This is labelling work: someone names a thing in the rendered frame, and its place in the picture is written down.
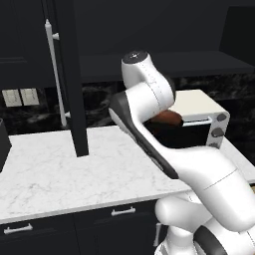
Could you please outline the brown bowl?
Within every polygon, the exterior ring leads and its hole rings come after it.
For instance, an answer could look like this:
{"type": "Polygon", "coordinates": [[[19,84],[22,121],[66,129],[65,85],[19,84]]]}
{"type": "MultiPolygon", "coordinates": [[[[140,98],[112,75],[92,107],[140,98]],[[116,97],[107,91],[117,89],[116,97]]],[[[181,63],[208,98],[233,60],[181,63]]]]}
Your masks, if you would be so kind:
{"type": "Polygon", "coordinates": [[[170,126],[178,127],[181,127],[183,125],[182,116],[179,113],[170,110],[159,113],[157,116],[153,117],[150,121],[152,123],[168,124],[170,126]]]}

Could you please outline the dark open cabinet door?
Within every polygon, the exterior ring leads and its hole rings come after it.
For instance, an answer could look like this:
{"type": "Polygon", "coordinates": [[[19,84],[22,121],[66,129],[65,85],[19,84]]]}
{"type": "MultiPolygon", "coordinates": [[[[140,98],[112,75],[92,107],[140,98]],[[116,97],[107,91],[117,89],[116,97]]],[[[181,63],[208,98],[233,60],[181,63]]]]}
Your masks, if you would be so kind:
{"type": "Polygon", "coordinates": [[[74,0],[54,0],[56,21],[60,36],[60,48],[67,100],[71,115],[71,134],[76,156],[89,154],[86,115],[84,109],[79,52],[76,36],[74,0]]]}

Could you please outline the cream toaster oven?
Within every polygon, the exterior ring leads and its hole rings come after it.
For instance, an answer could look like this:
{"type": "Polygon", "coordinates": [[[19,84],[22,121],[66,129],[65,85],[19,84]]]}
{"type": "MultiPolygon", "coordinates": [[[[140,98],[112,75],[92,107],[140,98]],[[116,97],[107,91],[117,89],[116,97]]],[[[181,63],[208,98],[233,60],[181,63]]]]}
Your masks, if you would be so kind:
{"type": "Polygon", "coordinates": [[[182,120],[204,120],[212,118],[211,125],[194,127],[173,127],[167,124],[147,122],[143,125],[154,137],[166,147],[184,148],[198,145],[207,145],[216,142],[221,147],[224,136],[213,137],[211,132],[215,128],[221,128],[224,135],[230,120],[230,113],[214,102],[201,90],[177,91],[176,100],[171,111],[182,116],[182,120]],[[217,116],[227,115],[227,119],[219,122],[217,116]]]}

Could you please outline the dark drawer front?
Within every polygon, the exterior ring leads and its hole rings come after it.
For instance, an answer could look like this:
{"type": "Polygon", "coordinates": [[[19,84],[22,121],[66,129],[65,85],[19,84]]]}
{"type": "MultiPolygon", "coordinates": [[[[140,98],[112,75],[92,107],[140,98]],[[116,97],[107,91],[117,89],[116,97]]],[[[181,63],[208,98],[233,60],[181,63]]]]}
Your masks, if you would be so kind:
{"type": "Polygon", "coordinates": [[[66,214],[0,224],[0,255],[80,255],[73,217],[66,214]],[[32,231],[3,232],[28,223],[32,231]]]}
{"type": "Polygon", "coordinates": [[[76,212],[74,222],[81,255],[153,255],[155,201],[76,212]],[[111,216],[114,210],[135,213],[111,216]]]}

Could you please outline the dark open wall cabinet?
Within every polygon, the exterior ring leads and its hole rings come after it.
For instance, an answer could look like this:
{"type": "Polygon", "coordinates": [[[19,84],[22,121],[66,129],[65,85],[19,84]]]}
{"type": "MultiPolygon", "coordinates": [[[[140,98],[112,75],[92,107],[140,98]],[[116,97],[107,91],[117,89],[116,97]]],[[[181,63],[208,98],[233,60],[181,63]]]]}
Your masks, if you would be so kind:
{"type": "Polygon", "coordinates": [[[149,52],[173,78],[251,73],[220,48],[235,5],[255,0],[74,0],[82,81],[119,81],[121,59],[133,50],[149,52]]]}

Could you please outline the white wall switch plate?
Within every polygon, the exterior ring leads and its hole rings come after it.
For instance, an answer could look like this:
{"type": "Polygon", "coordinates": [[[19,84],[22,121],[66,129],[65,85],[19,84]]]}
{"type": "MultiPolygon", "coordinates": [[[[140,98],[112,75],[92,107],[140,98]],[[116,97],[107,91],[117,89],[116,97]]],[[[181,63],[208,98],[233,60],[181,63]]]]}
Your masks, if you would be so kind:
{"type": "Polygon", "coordinates": [[[7,108],[22,106],[20,95],[17,90],[3,90],[2,94],[7,108]]]}
{"type": "Polygon", "coordinates": [[[39,99],[35,89],[21,89],[22,101],[25,106],[37,106],[39,99]]]}

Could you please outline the dark closed wall cabinet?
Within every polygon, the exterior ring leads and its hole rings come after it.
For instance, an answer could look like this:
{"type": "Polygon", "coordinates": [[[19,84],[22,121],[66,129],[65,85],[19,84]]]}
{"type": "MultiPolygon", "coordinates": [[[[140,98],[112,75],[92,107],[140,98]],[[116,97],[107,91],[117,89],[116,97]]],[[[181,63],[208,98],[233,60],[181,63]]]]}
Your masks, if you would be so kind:
{"type": "Polygon", "coordinates": [[[55,86],[41,0],[0,0],[0,90],[55,86]]]}

